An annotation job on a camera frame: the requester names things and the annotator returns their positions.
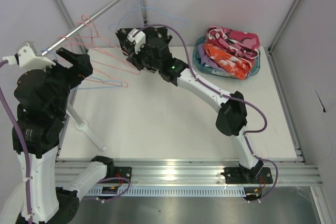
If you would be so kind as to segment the pink hanger of orange trousers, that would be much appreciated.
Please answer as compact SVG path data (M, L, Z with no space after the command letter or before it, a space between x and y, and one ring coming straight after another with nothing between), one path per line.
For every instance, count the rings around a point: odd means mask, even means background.
M97 68L94 68L90 62L90 59L89 59L89 56L87 53L84 53L84 57L79 57L79 56L75 56L75 59L78 60L79 62L79 67L81 70L84 70L85 72L88 72L88 73L91 73L90 76L93 76L93 74L95 73L100 73L100 74L103 74L105 77L107 77L106 80L108 79L115 79L115 80L118 80L118 81L122 81L124 82L124 85L125 86L129 86L129 84L122 80L122 79L118 79L118 78L113 78L111 77L109 74L107 74L106 72L102 71L102 70L99 70Z

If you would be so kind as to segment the purple trousers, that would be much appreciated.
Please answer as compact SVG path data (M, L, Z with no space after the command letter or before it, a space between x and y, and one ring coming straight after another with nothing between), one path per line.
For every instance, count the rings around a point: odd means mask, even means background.
M260 70L261 54L255 59L252 69L248 72L247 77L256 75ZM236 77L215 63L205 52L204 43L196 45L193 51L193 61L199 72L212 74L215 76L234 78Z

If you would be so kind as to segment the orange trousers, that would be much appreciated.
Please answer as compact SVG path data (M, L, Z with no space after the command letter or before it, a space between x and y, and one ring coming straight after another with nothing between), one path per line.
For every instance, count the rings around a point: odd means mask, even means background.
M246 79L254 66L253 60L251 61L229 54L210 42L206 42L203 47L211 62L215 63L220 69L225 70L239 80Z

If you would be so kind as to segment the pink patterned trousers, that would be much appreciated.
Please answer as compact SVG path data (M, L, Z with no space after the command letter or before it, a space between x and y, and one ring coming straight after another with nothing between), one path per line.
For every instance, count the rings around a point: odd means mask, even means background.
M260 53L259 37L254 33L211 26L205 33L207 41L237 57L255 59Z

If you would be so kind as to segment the pink hanger of black trousers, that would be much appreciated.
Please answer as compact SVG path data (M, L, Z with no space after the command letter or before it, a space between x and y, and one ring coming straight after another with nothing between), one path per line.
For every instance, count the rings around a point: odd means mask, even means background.
M123 56L121 57L122 63L132 69L132 71L130 71L132 74L140 75L141 72L132 63L127 61L128 53L124 50L121 50L121 52L123 53Z

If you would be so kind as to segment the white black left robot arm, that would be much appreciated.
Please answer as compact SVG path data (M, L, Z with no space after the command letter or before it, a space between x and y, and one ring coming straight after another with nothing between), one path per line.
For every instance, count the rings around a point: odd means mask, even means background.
M120 180L114 160L96 156L69 185L56 186L55 161L69 93L93 72L88 54L75 54L65 48L56 53L71 66L39 56L30 46L23 46L8 61L25 70L14 91L19 104L13 121L13 148L25 184L17 223L69 223L95 184Z

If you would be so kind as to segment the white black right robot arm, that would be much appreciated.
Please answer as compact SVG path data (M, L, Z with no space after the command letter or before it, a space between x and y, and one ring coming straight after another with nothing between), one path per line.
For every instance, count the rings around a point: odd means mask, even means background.
M144 36L126 39L127 61L138 70L158 72L163 80L185 89L210 105L217 113L216 128L233 139L238 153L238 171L224 172L238 183L258 183L264 162L253 152L247 139L247 102L240 92L225 93L219 87L196 75L183 60L174 58L165 39Z

